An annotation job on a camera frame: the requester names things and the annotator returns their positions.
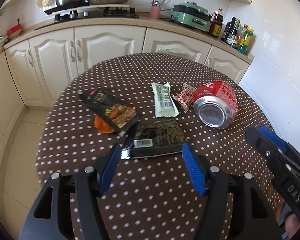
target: pink utensil holder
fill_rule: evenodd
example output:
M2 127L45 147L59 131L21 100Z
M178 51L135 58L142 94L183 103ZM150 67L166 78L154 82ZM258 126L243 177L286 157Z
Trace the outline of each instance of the pink utensil holder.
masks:
M152 6L150 10L150 18L152 19L159 19L161 12L160 6Z

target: brown tablecloth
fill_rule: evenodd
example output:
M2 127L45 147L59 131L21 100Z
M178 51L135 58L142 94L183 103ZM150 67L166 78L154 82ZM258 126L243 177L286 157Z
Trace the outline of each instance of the brown tablecloth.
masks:
M152 82L169 82L171 93L177 94L184 82L198 87L213 80L227 81L237 96L239 113L228 129L207 127L193 108L184 113L179 105L176 119L196 153L227 173L250 172L274 209L280 197L271 186L272 174L265 159L244 139L247 127L271 128L261 109L226 75L168 54L114 58L75 78L49 113L37 154L39 182L45 182L55 171L74 174L92 165L96 157L106 155L114 143L124 142L115 134L98 133L93 127L94 113L79 99L78 90L108 87L126 104L142 112L144 122L154 122ZM230 227L231 201L229 194L222 239L227 238ZM76 239L82 239L75 196L71 203ZM98 204L111 239L192 239L205 198L193 190L182 156L176 154L121 160L111 188Z

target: red and white wrapper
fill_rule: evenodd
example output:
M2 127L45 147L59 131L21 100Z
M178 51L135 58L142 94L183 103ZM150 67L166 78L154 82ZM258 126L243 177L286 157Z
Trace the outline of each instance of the red and white wrapper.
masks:
M175 100L178 101L178 103L181 104L185 112L188 112L189 107L191 103L193 102L193 93L195 91L195 88L192 86L187 85L186 83L183 83L181 93L177 95Z

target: stove burner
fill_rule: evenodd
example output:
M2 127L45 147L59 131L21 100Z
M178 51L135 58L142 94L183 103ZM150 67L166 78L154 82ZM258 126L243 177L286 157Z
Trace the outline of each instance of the stove burner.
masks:
M70 14L56 14L54 18L55 23L67 22L76 19L83 18L100 18L100 17L127 17L127 18L139 18L136 15L136 9L130 8L130 11L123 9L122 7L116 7L116 9L110 10L110 7L105 7L103 12L100 10L100 13L94 12L94 14L90 14L89 12L84 12L83 16L78 15L78 11L71 11Z

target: metal screw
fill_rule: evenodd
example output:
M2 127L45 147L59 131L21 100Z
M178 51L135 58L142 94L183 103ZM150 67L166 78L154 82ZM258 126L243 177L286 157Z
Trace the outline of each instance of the metal screw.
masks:
M91 173L94 171L94 168L92 166L87 166L84 168L85 173Z
M217 167L217 166L211 166L210 167L210 171L214 172L214 173L217 173L220 171L220 169Z
M59 177L60 177L60 174L57 173L57 172L54 172L54 173L51 174L51 178L52 178L52 179L57 179L57 178L59 178Z
M245 176L246 179L252 179L252 178L253 178L252 174L251 174L251 173L248 173L248 172L246 172L246 173L244 174L244 176Z

